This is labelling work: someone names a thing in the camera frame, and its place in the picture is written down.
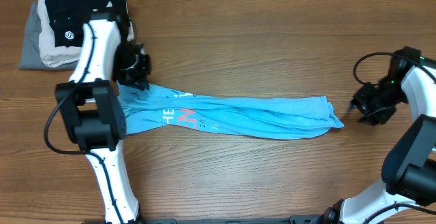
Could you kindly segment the light blue printed t-shirt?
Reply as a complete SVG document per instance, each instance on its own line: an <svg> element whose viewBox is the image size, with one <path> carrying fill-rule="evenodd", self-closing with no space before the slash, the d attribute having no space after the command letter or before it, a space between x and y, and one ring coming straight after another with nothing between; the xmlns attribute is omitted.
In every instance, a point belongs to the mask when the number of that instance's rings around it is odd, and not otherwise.
<svg viewBox="0 0 436 224"><path fill-rule="evenodd" d="M118 88L128 134L174 125L208 133L298 140L344 126L325 96L213 97L156 84L143 91L123 85Z"/></svg>

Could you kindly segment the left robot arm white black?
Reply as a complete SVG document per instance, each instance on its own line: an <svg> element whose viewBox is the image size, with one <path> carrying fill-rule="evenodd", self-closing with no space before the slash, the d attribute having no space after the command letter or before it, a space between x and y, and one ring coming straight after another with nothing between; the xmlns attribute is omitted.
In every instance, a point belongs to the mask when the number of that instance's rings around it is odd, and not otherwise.
<svg viewBox="0 0 436 224"><path fill-rule="evenodd" d="M143 223L131 188L123 140L127 122L112 82L144 91L151 60L143 44L127 40L131 21L113 7L91 12L84 23L79 62L65 83L55 88L57 106L77 154L91 164L104 201L104 223Z"/></svg>

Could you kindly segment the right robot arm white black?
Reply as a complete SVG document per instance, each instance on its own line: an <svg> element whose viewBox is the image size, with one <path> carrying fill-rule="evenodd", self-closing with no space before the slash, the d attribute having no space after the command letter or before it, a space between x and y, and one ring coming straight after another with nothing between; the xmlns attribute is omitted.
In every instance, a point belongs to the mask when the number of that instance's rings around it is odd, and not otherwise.
<svg viewBox="0 0 436 224"><path fill-rule="evenodd" d="M401 80L412 125L387 154L381 178L355 197L339 200L314 223L383 223L407 209L429 213L435 203L435 61L423 60Z"/></svg>

